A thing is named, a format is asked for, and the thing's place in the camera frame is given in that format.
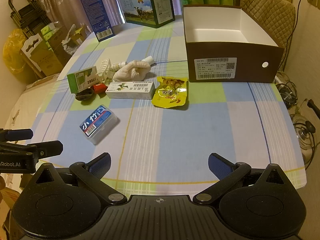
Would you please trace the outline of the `person's left hand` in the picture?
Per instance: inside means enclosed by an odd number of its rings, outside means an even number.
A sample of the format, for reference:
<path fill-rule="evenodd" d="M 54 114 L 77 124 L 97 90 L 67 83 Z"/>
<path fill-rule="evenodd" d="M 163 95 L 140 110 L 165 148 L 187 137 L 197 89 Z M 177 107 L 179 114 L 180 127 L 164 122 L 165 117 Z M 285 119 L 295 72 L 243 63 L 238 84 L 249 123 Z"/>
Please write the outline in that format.
<path fill-rule="evenodd" d="M 5 188 L 5 180 L 2 176 L 0 176 L 0 190 Z"/>

